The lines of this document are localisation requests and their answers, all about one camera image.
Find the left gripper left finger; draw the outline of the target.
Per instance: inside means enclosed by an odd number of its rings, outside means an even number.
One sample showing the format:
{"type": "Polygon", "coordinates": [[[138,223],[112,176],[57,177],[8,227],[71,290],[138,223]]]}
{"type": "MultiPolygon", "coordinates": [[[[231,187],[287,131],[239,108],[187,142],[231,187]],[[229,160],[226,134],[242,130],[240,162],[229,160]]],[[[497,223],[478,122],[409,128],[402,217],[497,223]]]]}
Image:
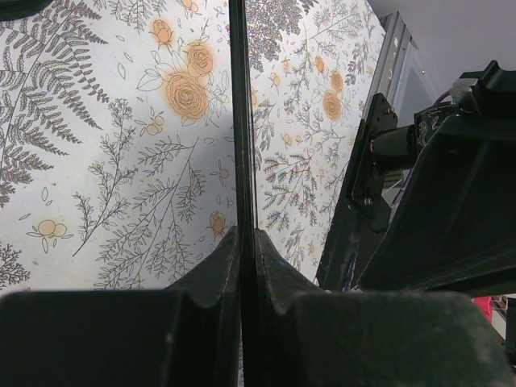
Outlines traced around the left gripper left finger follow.
{"type": "Polygon", "coordinates": [[[234,386],[238,232],[161,290],[9,293],[4,386],[234,386]]]}

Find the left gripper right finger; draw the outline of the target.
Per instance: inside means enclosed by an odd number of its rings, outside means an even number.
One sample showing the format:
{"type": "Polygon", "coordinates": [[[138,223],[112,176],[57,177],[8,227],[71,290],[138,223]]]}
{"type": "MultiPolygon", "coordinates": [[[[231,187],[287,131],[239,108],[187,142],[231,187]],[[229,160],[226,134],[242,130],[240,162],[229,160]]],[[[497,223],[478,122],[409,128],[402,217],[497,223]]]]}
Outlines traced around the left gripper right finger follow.
{"type": "Polygon", "coordinates": [[[256,231],[258,386],[511,386],[493,328],[466,296],[328,293],[256,231]]]}

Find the small black-framed whiteboard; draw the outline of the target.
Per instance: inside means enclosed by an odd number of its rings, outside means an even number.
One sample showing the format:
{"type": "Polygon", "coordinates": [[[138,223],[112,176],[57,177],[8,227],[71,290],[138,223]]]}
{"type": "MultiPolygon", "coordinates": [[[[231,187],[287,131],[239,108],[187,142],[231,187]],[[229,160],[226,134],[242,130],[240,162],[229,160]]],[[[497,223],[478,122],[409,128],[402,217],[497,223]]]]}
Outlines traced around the small black-framed whiteboard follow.
{"type": "Polygon", "coordinates": [[[243,378],[246,386],[260,386],[260,324],[256,300],[252,191],[252,105],[245,2],[230,1],[229,15],[243,378]]]}

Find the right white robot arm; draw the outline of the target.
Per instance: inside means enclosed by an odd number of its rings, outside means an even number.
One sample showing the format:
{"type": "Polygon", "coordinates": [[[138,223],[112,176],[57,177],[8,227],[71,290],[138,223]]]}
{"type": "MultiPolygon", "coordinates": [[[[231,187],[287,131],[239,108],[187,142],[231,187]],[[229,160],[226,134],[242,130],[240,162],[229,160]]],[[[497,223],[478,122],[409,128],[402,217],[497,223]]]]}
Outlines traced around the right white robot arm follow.
{"type": "Polygon", "coordinates": [[[363,290],[515,291],[515,74],[496,61],[450,91],[363,290]]]}

